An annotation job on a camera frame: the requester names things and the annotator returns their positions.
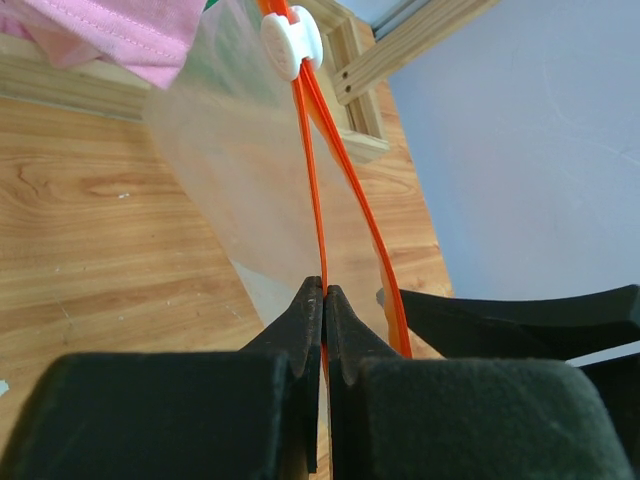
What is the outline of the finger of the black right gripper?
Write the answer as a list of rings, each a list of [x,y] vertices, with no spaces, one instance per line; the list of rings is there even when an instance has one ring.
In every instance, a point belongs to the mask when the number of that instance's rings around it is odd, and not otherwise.
[[[570,360],[639,339],[639,287],[526,301],[403,290],[409,329],[447,359]]]

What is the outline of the clear zip top bag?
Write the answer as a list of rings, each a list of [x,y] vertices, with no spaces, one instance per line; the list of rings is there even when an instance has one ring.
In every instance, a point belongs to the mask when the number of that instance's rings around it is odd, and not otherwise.
[[[203,13],[183,69],[150,93],[143,117],[264,324],[304,278],[319,276],[409,355],[387,248],[315,76],[322,55],[307,10],[220,1]]]

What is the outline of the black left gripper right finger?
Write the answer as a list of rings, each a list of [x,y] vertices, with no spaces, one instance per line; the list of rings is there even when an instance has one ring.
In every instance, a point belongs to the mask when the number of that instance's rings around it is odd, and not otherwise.
[[[635,361],[408,359],[325,304],[336,479],[631,479]]]

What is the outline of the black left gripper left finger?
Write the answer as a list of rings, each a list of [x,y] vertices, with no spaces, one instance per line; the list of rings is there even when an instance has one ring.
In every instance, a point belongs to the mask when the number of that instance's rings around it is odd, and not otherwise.
[[[54,361],[1,458],[5,479],[306,479],[317,469],[323,290],[237,351]]]

